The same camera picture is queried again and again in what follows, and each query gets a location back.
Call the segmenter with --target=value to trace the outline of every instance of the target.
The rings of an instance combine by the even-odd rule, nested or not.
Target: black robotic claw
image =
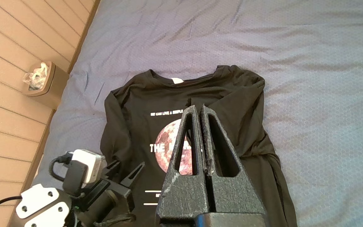
[[[178,171],[186,135],[192,147],[191,176]],[[267,226],[265,208],[226,131],[206,106],[200,115],[195,106],[183,112],[156,222],[162,227]]]

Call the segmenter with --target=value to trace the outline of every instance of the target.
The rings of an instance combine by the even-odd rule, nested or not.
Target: white shirt tag
[[[175,84],[180,84],[180,83],[183,83],[184,81],[180,78],[171,78],[173,80],[173,83]]]

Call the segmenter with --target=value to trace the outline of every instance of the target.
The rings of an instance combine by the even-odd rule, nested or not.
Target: black t-shirt
[[[137,216],[133,226],[154,226],[180,119],[191,105],[206,105],[217,113],[265,205],[271,226],[297,226],[279,158],[262,127],[264,86],[264,79],[254,72],[218,66],[212,74],[180,84],[149,70],[108,95],[102,153],[108,162],[122,161],[124,174],[142,161],[146,164],[133,190]],[[187,141],[179,171],[192,173]]]

